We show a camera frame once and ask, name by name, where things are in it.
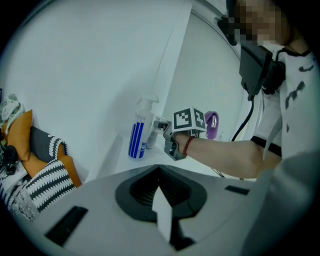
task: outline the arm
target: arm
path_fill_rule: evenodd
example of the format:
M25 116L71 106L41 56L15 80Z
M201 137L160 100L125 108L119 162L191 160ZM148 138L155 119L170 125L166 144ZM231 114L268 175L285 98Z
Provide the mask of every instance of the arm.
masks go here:
M188 139L189 136L183 133L175 136L180 153ZM203 138L193 139L187 149L188 156L200 163L245 179L256 178L260 171L274 168L281 161L280 156L270 151L263 161L263 152L264 148L253 141L222 142Z

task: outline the bracelet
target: bracelet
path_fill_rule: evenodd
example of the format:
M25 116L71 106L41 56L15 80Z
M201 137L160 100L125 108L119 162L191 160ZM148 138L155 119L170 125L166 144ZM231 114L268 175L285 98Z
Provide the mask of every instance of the bracelet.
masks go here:
M189 144L190 142L195 138L195 136L191 136L188 141L186 142L185 146L184 146L184 149L183 149L183 155L184 156L187 156L187 150L188 150L188 147L189 147Z

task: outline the person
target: person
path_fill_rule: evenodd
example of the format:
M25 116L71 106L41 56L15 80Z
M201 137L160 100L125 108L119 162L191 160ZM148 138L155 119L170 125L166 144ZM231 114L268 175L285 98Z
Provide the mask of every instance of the person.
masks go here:
M251 179L263 170L274 169L286 158L319 149L320 70L299 30L274 1L227 0L228 4L240 31L257 41L283 46L276 59L285 64L285 80L274 94L263 95L262 119L251 140L194 138L187 143L190 137L185 133L177 133L174 139L180 153L186 150L187 155L213 169ZM279 118L282 129L264 159L266 141Z

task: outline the white shirt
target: white shirt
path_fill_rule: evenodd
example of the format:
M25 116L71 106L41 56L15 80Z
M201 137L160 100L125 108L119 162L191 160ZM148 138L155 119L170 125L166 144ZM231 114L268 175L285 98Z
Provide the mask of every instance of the white shirt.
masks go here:
M277 56L285 64L285 80L274 94L263 94L262 119L251 140L264 147L282 117L282 130L269 151L286 159L320 149L320 68L312 52L282 49Z

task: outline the striped cushion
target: striped cushion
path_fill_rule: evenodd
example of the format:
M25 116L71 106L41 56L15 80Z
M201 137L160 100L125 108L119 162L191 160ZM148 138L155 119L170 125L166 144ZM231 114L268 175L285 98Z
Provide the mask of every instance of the striped cushion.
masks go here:
M38 211L42 212L76 187L64 164L55 159L39 171L25 188Z

